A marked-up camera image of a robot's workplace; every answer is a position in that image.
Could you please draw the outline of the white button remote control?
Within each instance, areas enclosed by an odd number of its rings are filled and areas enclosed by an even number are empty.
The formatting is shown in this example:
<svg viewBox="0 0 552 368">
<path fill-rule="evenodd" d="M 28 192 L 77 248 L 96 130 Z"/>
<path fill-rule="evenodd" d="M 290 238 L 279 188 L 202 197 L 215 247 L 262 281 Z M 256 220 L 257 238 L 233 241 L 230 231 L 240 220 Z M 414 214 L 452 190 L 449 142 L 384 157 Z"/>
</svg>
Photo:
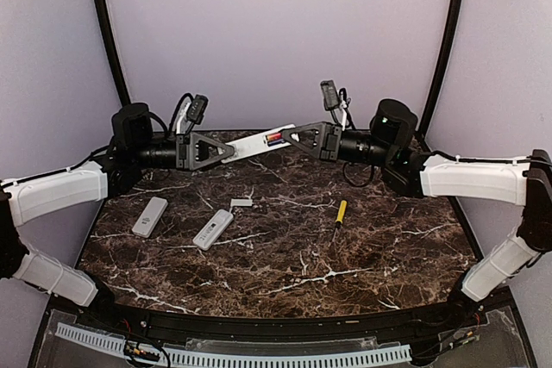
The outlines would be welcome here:
<svg viewBox="0 0 552 368">
<path fill-rule="evenodd" d="M 240 138 L 237 140 L 232 140 L 230 142 L 227 142 L 227 144 L 233 146 L 235 148 L 235 154 L 230 157 L 229 159 L 223 160 L 222 164 L 229 164 L 232 162 L 235 162 L 237 160 L 241 159 L 247 159 L 259 154 L 268 153 L 271 151 L 279 150 L 285 147 L 289 147 L 291 144 L 288 142 L 281 143 L 276 146 L 269 147 L 266 144 L 265 136 L 267 134 L 272 133 L 278 133 L 281 132 L 284 128 L 295 128 L 296 125 L 291 123 L 287 124 L 281 127 L 273 128 L 270 130 L 262 131 L 257 134 L 249 135 L 244 138 Z"/>
</svg>

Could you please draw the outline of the grey battery cover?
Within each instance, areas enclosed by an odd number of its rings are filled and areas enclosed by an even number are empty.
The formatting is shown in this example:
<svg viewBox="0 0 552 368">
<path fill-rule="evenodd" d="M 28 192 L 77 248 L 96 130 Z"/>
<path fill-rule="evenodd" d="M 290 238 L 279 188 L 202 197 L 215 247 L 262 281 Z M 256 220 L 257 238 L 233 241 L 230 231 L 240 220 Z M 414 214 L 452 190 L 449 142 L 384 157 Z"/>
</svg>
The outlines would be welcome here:
<svg viewBox="0 0 552 368">
<path fill-rule="evenodd" d="M 254 204 L 250 198 L 233 198 L 230 201 L 231 207 L 252 207 Z"/>
</svg>

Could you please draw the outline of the yellow handled screwdriver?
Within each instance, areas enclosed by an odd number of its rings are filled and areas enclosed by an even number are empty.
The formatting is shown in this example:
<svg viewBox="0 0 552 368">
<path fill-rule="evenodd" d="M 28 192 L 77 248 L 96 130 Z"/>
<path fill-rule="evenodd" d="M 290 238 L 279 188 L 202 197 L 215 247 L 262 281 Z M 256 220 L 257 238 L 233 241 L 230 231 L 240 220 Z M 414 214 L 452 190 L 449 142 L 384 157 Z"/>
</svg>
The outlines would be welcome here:
<svg viewBox="0 0 552 368">
<path fill-rule="evenodd" d="M 336 215 L 336 219 L 335 219 L 335 223 L 334 223 L 334 232 L 332 234 L 332 238 L 331 238 L 331 241 L 330 241 L 330 245 L 332 245 L 332 246 L 336 243 L 337 236 L 339 235 L 340 230 L 342 228 L 343 219 L 344 219 L 344 216 L 346 214 L 347 206 L 348 206 L 348 202 L 346 200 L 341 200 L 340 201 L 339 208 L 338 208 L 337 215 Z"/>
</svg>

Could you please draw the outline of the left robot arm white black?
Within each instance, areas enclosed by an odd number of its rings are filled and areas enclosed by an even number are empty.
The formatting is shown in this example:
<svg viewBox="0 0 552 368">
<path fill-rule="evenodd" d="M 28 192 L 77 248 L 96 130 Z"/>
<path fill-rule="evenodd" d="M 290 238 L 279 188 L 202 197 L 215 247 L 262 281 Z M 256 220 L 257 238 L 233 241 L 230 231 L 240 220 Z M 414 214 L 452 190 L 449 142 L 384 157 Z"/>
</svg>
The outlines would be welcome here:
<svg viewBox="0 0 552 368">
<path fill-rule="evenodd" d="M 111 118 L 110 143 L 85 160 L 57 171 L 11 179 L 1 185 L 1 276 L 16 278 L 48 294 L 64 297 L 80 307 L 103 330 L 122 322 L 111 293 L 83 271 L 22 242 L 17 229 L 49 213 L 87 202 L 115 198 L 129 192 L 147 168 L 196 171 L 219 164 L 235 148 L 193 132 L 207 101 L 197 96 L 185 112 L 185 128 L 163 126 L 155 134 L 157 116 L 145 103 L 124 106 Z"/>
</svg>

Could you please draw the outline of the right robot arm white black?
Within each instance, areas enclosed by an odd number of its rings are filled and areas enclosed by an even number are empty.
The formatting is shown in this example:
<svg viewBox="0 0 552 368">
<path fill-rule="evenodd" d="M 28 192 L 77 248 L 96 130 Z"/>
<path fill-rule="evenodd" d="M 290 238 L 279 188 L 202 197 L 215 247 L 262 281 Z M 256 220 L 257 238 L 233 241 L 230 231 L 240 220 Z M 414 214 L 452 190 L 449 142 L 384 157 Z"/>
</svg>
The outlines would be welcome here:
<svg viewBox="0 0 552 368">
<path fill-rule="evenodd" d="M 522 220 L 459 281 L 440 320 L 458 328 L 474 304 L 513 277 L 531 260 L 551 250 L 551 159 L 543 150 L 511 159 L 477 159 L 409 148 L 417 117 L 403 103 L 379 103 L 368 131 L 346 130 L 328 122 L 282 131 L 282 138 L 312 157 L 377 167 L 382 181 L 400 196 L 459 196 L 523 207 Z"/>
</svg>

